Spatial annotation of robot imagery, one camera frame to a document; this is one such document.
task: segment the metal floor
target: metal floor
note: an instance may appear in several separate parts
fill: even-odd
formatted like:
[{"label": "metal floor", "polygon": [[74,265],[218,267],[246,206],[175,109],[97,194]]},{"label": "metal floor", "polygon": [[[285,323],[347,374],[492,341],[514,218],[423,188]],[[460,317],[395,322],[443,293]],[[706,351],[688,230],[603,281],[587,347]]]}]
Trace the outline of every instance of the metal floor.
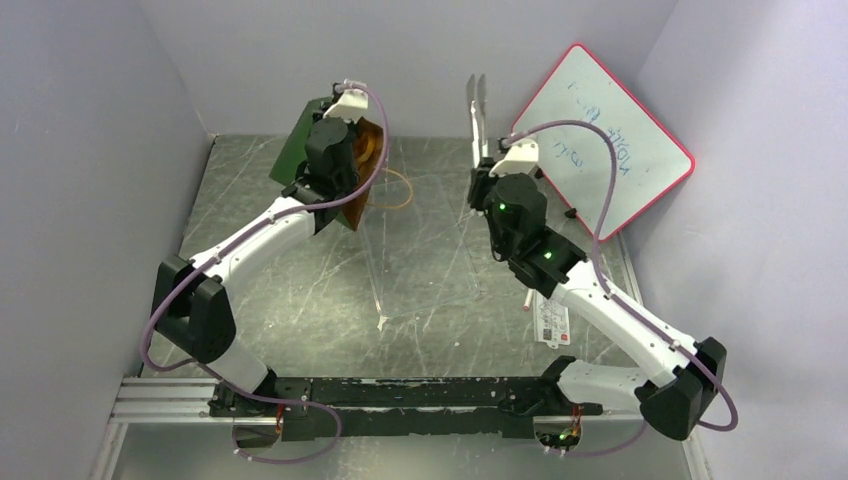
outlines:
[{"label": "metal floor", "polygon": [[[220,242],[264,210],[281,186],[268,178],[285,141],[280,136],[217,138],[185,231],[181,255]],[[273,261],[233,309],[240,338],[281,376],[538,375],[559,355],[593,363],[632,361],[584,319],[571,316],[573,342],[553,350],[534,341],[533,316],[521,308],[526,290],[491,258],[485,220],[468,211],[466,139],[393,139],[390,166],[409,178],[435,175],[462,232],[477,274],[473,299],[388,319],[380,315],[360,235],[334,223],[297,251]],[[549,225],[588,250],[590,236],[566,219],[564,203],[547,184]],[[618,239],[603,246],[605,269],[633,292],[635,277]],[[182,353],[154,339],[151,356],[172,363]],[[204,376],[187,366],[166,374]],[[595,421],[589,450],[627,439],[632,421]],[[333,453],[294,470],[234,458],[221,426],[133,425],[119,478],[690,478],[680,443],[648,434],[636,446],[597,459],[546,458],[527,442],[490,435],[345,439]],[[282,445],[295,455],[314,445]]]}]

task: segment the whiteboard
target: whiteboard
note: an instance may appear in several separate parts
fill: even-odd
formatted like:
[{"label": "whiteboard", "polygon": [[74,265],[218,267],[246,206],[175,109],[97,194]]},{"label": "whiteboard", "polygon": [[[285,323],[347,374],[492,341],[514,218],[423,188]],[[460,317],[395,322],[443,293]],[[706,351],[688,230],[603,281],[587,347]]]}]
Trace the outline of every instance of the whiteboard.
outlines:
[{"label": "whiteboard", "polygon": [[[615,145],[618,176],[602,241],[695,168],[692,155],[580,44],[568,49],[512,130],[561,119],[597,125]],[[545,177],[594,232],[609,184],[609,150],[597,134],[580,127],[544,130],[536,140]]]}]

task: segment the sticker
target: sticker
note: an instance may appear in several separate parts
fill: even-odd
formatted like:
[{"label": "sticker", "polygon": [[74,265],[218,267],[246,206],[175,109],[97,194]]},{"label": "sticker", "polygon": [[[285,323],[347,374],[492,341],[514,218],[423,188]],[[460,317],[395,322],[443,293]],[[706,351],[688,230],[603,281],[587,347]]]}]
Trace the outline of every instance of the sticker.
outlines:
[{"label": "sticker", "polygon": [[536,323],[536,341],[551,348],[571,345],[571,325],[568,321],[568,309],[535,292],[533,299],[533,319]]}]

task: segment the white wall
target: white wall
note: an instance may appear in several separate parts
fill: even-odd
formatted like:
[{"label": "white wall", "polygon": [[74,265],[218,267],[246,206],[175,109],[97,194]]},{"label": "white wall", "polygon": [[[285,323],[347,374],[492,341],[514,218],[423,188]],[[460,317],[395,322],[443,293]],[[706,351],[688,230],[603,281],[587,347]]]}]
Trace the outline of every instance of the white wall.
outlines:
[{"label": "white wall", "polygon": [[0,477],[87,478],[209,142],[129,0],[0,4]]},{"label": "white wall", "polygon": [[717,479],[848,477],[846,24],[839,0],[681,0],[637,79],[698,161],[627,233],[648,306],[728,347]]},{"label": "white wall", "polygon": [[494,135],[584,41],[635,78],[677,0],[141,0],[207,128],[288,132],[305,101],[368,82],[403,135],[468,135],[465,82],[486,72]]}]

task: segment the red whiteboard frame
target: red whiteboard frame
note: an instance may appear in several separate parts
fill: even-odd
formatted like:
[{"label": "red whiteboard frame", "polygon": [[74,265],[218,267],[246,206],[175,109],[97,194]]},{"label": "red whiteboard frame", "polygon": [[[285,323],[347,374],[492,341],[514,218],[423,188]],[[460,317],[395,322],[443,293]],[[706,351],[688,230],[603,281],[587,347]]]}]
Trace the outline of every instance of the red whiteboard frame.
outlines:
[{"label": "red whiteboard frame", "polygon": [[[639,106],[639,108],[641,108],[641,109],[642,109],[642,111],[643,111],[643,112],[645,112],[645,114],[646,114],[646,115],[648,115],[648,118],[650,118],[650,119],[651,119],[651,120],[652,120],[652,121],[653,121],[653,122],[657,125],[657,127],[659,127],[659,129],[660,129],[660,130],[662,130],[662,132],[663,132],[665,135],[667,135],[667,136],[668,136],[668,138],[669,138],[669,139],[670,139],[670,140],[671,140],[671,141],[672,141],[672,142],[673,142],[673,143],[677,146],[677,148],[679,148],[679,149],[680,149],[680,150],[681,150],[681,151],[682,151],[682,152],[686,155],[686,157],[687,157],[687,158],[689,158],[689,161],[690,161],[690,164],[691,164],[691,165],[690,165],[690,167],[689,167],[689,170],[687,170],[687,171],[686,171],[686,173],[684,173],[683,175],[681,175],[681,176],[680,176],[680,178],[678,178],[677,180],[675,180],[674,182],[672,182],[672,184],[671,184],[671,185],[669,185],[669,186],[668,186],[668,188],[666,188],[665,190],[663,190],[662,192],[660,192],[660,194],[659,194],[659,195],[657,195],[656,197],[654,197],[654,198],[653,198],[653,200],[651,200],[650,202],[648,202],[648,203],[647,203],[644,207],[642,207],[639,211],[637,211],[636,213],[634,213],[634,214],[633,214],[633,216],[631,216],[630,218],[628,218],[628,219],[627,219],[627,221],[623,222],[623,223],[621,224],[621,226],[619,226],[618,228],[616,228],[615,230],[613,230],[613,231],[612,231],[609,235],[607,235],[606,237],[604,237],[604,238],[602,238],[602,239],[601,239],[601,241],[602,241],[602,242],[605,242],[605,241],[609,240],[611,237],[615,236],[618,232],[620,232],[620,231],[621,231],[621,229],[622,229],[622,228],[624,228],[626,225],[630,224],[630,222],[632,222],[634,218],[638,217],[639,215],[641,215],[641,214],[642,214],[642,212],[644,212],[645,210],[647,210],[648,208],[650,208],[650,206],[651,206],[651,205],[653,205],[654,203],[656,203],[656,202],[657,202],[657,200],[659,200],[659,199],[660,199],[660,197],[662,197],[663,195],[665,195],[666,193],[668,193],[669,191],[671,191],[671,190],[672,190],[674,187],[676,187],[676,186],[677,186],[680,182],[682,182],[682,181],[683,181],[686,177],[688,177],[689,175],[691,175],[691,174],[692,174],[692,172],[695,170],[695,157],[694,157],[694,156],[693,156],[693,155],[689,152],[689,150],[687,150],[687,149],[686,149],[686,147],[684,147],[684,146],[683,146],[683,144],[681,144],[681,143],[677,140],[677,138],[675,138],[675,136],[674,136],[674,135],[672,135],[672,133],[671,133],[671,132],[669,132],[669,131],[668,131],[668,129],[667,129],[667,128],[665,128],[665,126],[663,126],[663,124],[661,124],[661,123],[660,123],[660,121],[659,121],[659,120],[657,120],[657,118],[656,118],[656,117],[655,117],[655,116],[654,116],[654,115],[653,115],[653,114],[652,114],[652,113],[651,113],[651,112],[650,112],[650,111],[649,111],[649,110],[648,110],[648,109],[647,109],[644,105],[642,105],[642,102],[640,102],[640,101],[639,101],[639,99],[637,99],[636,97],[634,97],[634,96],[633,96],[633,94],[630,92],[630,90],[628,90],[628,89],[627,89],[627,87],[625,87],[624,85],[622,85],[621,81],[619,81],[619,80],[618,80],[618,78],[616,78],[616,76],[615,76],[615,75],[613,75],[613,74],[612,74],[612,72],[610,72],[610,71],[609,71],[609,69],[606,67],[606,65],[604,65],[604,64],[603,64],[603,63],[602,63],[602,62],[598,59],[598,57],[596,57],[596,56],[595,56],[595,54],[593,54],[593,53],[592,53],[592,51],[591,51],[591,50],[589,50],[589,49],[588,49],[585,45],[583,45],[582,43],[579,43],[579,42],[578,42],[578,43],[575,43],[575,44],[573,44],[573,45],[571,45],[570,47],[568,47],[568,50],[566,50],[566,51],[565,51],[565,53],[562,55],[562,57],[560,57],[560,59],[559,59],[559,61],[556,63],[556,65],[554,65],[554,68],[552,68],[552,69],[551,69],[551,71],[550,71],[550,73],[548,73],[547,77],[545,77],[545,81],[544,81],[544,82],[542,82],[542,85],[540,85],[540,86],[539,86],[539,89],[538,89],[538,90],[536,90],[536,93],[534,93],[534,94],[533,94],[533,98],[531,98],[531,99],[530,99],[530,101],[529,101],[529,102],[527,102],[527,105],[525,105],[525,106],[524,106],[524,108],[522,108],[522,109],[521,109],[521,113],[519,113],[519,114],[518,114],[518,116],[517,116],[517,117],[515,117],[515,121],[514,121],[514,122],[512,122],[512,126],[510,127],[510,130],[511,130],[512,132],[515,132],[515,124],[516,124],[516,123],[518,123],[518,120],[520,120],[520,119],[521,119],[521,117],[524,115],[524,112],[526,112],[526,111],[527,111],[527,109],[528,109],[528,108],[530,108],[530,105],[533,103],[533,101],[534,101],[534,100],[536,100],[536,97],[538,97],[538,96],[539,96],[539,92],[541,92],[541,91],[542,91],[542,89],[543,89],[543,88],[545,88],[545,85],[547,85],[547,84],[548,84],[548,80],[550,80],[550,79],[551,79],[551,77],[553,76],[554,72],[556,72],[556,71],[557,71],[557,69],[558,69],[558,68],[559,68],[559,66],[562,64],[562,62],[563,62],[563,61],[565,61],[565,58],[568,56],[568,54],[569,54],[569,53],[571,53],[571,51],[572,51],[572,50],[574,50],[575,48],[583,49],[583,50],[584,50],[584,51],[585,51],[585,52],[589,55],[589,57],[591,57],[591,58],[592,58],[592,60],[594,60],[594,61],[595,61],[595,63],[597,63],[597,64],[598,64],[598,65],[599,65],[599,66],[600,66],[600,67],[604,70],[604,72],[605,72],[607,75],[609,75],[609,77],[610,77],[610,78],[611,78],[611,79],[612,79],[612,80],[613,80],[613,81],[614,81],[614,82],[615,82],[615,83],[619,86],[619,88],[621,88],[621,89],[624,91],[624,93],[626,93],[626,94],[627,94],[627,96],[628,96],[628,97],[630,97],[630,99],[631,99],[631,100],[633,100],[633,101],[636,103],[636,105],[638,105],[638,106]],[[563,192],[560,192],[560,191],[559,191],[559,189],[557,189],[556,185],[554,185],[554,183],[551,181],[551,179],[550,179],[550,178],[548,178],[548,175],[547,175],[547,174],[545,174],[545,180],[547,180],[547,181],[548,181],[548,183],[550,183],[550,184],[551,184],[551,186],[552,186],[552,187],[553,187],[553,189],[557,192],[557,194],[560,196],[560,198],[562,198],[562,201],[563,201],[563,202],[565,202],[565,204],[566,204],[566,205],[568,205],[568,206],[569,206],[569,208],[571,208],[571,204],[568,202],[568,199],[567,199],[567,198],[565,198],[565,194],[564,194]],[[594,230],[595,230],[595,227],[596,227],[597,225],[591,225],[591,226],[590,226],[590,225],[587,225],[587,224],[586,224],[586,222],[583,220],[583,218],[580,216],[580,212],[577,212],[577,218],[578,218],[578,219],[580,219],[580,223],[582,223],[582,224],[583,224],[583,226],[584,226],[584,227],[586,227],[586,230],[588,230],[588,231],[589,231],[589,234],[590,234],[590,235],[594,235]]]}]

